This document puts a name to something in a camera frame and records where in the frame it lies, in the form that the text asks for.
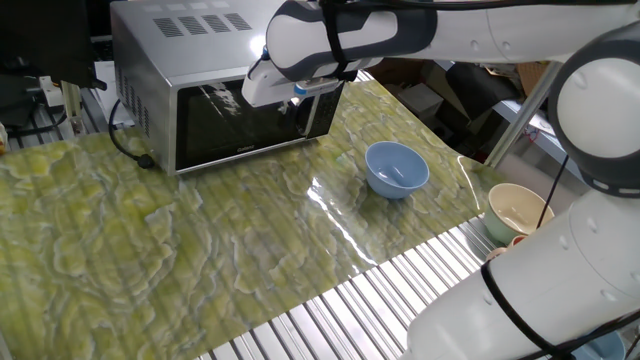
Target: microwave door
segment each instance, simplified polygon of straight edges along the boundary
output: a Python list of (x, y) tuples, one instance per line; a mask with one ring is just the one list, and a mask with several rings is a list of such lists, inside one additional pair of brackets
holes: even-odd
[(304, 137), (289, 106), (253, 108), (241, 89), (235, 80), (178, 91), (176, 170)]

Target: silver microwave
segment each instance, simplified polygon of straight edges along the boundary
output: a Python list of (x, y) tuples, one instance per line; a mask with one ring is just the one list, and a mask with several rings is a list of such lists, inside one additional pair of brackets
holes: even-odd
[(116, 92), (169, 175), (327, 134), (342, 86), (252, 108), (241, 88), (282, 0), (116, 1)]

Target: green marble mat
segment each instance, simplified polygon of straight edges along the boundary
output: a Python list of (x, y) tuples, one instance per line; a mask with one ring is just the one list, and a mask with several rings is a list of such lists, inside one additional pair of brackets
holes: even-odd
[[(411, 198), (368, 188), (381, 140), (429, 164)], [(17, 359), (191, 360), (480, 214), (497, 181), (376, 82), (346, 86), (330, 136), (180, 178), (106, 134), (10, 153), (0, 328)]]

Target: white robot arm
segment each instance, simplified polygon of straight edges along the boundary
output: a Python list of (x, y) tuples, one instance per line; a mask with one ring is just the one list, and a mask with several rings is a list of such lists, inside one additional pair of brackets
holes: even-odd
[[(261, 106), (332, 91), (344, 72), (389, 56), (562, 61), (550, 122), (597, 190), (486, 265), (493, 285), (477, 272), (425, 309), (411, 324), (403, 360), (520, 359), (540, 350), (491, 286), (547, 344), (639, 309), (640, 5), (384, 1), (335, 5), (337, 13), (315, 2), (284, 3), (267, 30), (268, 51), (245, 78), (247, 101)], [(529, 6), (508, 6), (522, 4)]]

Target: black cable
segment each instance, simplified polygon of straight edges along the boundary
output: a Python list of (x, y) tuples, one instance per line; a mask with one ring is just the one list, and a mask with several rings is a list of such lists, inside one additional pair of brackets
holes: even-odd
[(60, 119), (53, 125), (49, 125), (49, 126), (45, 126), (37, 129), (7, 131), (7, 135), (9, 136), (9, 138), (18, 138), (23, 136), (42, 134), (57, 128), (66, 119), (67, 119), (67, 113), (62, 113), (62, 116), (60, 117)]
[(636, 348), (636, 346), (638, 346), (639, 341), (640, 341), (640, 334), (638, 334), (635, 340), (633, 340), (633, 343), (631, 344), (631, 346), (629, 347), (629, 350), (627, 350), (627, 353), (624, 356), (625, 359), (628, 359), (629, 356), (631, 356), (631, 353), (633, 352), (633, 350)]
[(438, 11), (469, 11), (488, 10), (514, 6), (530, 5), (558, 5), (558, 6), (610, 6), (635, 4), (635, 0), (490, 0), (463, 2), (422, 2), (414, 0), (363, 0), (347, 4), (336, 4), (341, 10), (355, 10), (358, 8), (395, 8), (395, 9), (424, 9)]
[[(558, 349), (564, 351), (564, 352), (573, 352), (577, 349), (579, 349), (580, 347), (584, 346), (585, 344), (600, 338), (602, 336), (605, 336), (609, 333), (611, 333), (612, 331), (616, 331), (618, 329), (622, 329), (623, 327), (637, 321), (638, 319), (640, 319), (640, 311), (636, 311), (632, 314), (630, 314), (627, 317), (618, 319), (618, 320), (614, 320), (611, 322), (608, 322), (602, 326), (600, 326), (599, 328), (597, 328), (596, 330), (594, 330), (592, 333), (585, 335), (583, 337), (580, 337), (578, 339), (575, 340), (571, 340), (571, 341), (567, 341), (564, 342), (558, 346), (556, 346)], [(520, 358), (519, 360), (535, 360), (535, 359), (539, 359), (542, 356), (547, 355), (546, 352), (544, 351), (538, 351), (534, 354), (525, 356), (523, 358)]]
[(558, 186), (558, 181), (560, 181), (560, 177), (562, 176), (562, 172), (564, 168), (567, 166), (567, 162), (569, 162), (569, 155), (564, 158), (562, 162), (562, 166), (560, 166), (560, 170), (558, 171), (558, 175), (556, 175), (555, 180), (553, 180), (553, 185), (551, 186), (551, 191), (549, 192), (549, 196), (547, 197), (547, 201), (544, 203), (544, 208), (542, 208), (542, 214), (540, 214), (540, 220), (538, 220), (538, 225), (536, 229), (542, 225), (542, 220), (544, 219), (544, 214), (547, 212), (547, 208), (549, 208), (549, 203), (551, 202), (551, 198), (553, 197), (553, 193), (556, 191), (556, 186)]
[(147, 154), (143, 154), (140, 156), (133, 155), (132, 153), (128, 152), (127, 149), (122, 147), (122, 145), (120, 145), (120, 143), (118, 142), (118, 139), (116, 139), (116, 135), (114, 132), (115, 126), (113, 125), (113, 119), (116, 116), (116, 109), (118, 108), (118, 105), (120, 105), (120, 99), (118, 99), (116, 103), (113, 105), (113, 109), (111, 109), (111, 114), (109, 115), (109, 137), (111, 138), (111, 142), (116, 147), (116, 149), (118, 149), (121, 153), (130, 157), (133, 161), (137, 162), (138, 166), (140, 166), (143, 169), (151, 169), (156, 165), (156, 163), (153, 161), (151, 156)]
[(262, 62), (262, 59), (258, 59), (258, 61), (256, 61), (253, 66), (251, 66), (251, 68), (249, 69), (249, 72), (247, 73), (247, 79), (252, 80), (251, 79), (251, 73), (253, 73), (253, 70), (255, 70), (258, 65), (260, 65), (260, 63)]

